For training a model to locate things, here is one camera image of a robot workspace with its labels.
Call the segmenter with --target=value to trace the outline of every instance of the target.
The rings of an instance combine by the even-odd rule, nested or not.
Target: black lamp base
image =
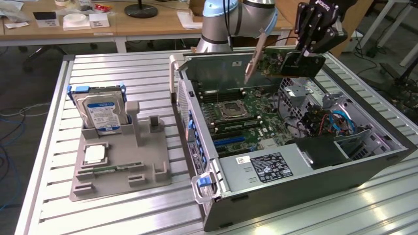
[[[139,4],[129,5],[125,8],[125,12],[129,16],[135,18],[151,18],[158,15],[158,9],[146,4],[143,4],[143,9],[139,8]]]

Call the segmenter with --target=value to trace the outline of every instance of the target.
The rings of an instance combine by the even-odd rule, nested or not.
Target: aluminum slatted table
[[[187,51],[81,55],[63,62],[16,234],[205,234],[169,99],[169,56],[177,52]],[[332,55],[326,57],[329,67],[418,144],[418,127],[341,62]],[[329,92],[338,90],[322,72],[317,80]],[[122,82],[127,86],[127,99],[141,102],[139,119],[149,115],[161,115],[165,119],[174,182],[166,187],[71,202],[82,118],[66,95],[66,87],[69,84],[113,86]],[[418,232],[417,154],[384,170],[361,187],[207,234],[374,235],[388,232]]]

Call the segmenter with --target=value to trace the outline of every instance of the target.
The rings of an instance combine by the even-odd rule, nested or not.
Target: power supply label
[[[294,175],[281,153],[252,158],[252,163],[264,183]]]

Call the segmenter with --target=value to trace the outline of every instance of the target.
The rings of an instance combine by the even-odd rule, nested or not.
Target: blue pcie slot
[[[214,141],[215,146],[226,145],[230,143],[244,142],[246,140],[245,137],[237,137],[222,141]]]

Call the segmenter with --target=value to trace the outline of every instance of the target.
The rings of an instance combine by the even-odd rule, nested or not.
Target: hard drive
[[[126,87],[79,86],[67,94],[78,107],[85,128],[95,128],[99,135],[121,133],[121,126],[130,123],[125,111]]]

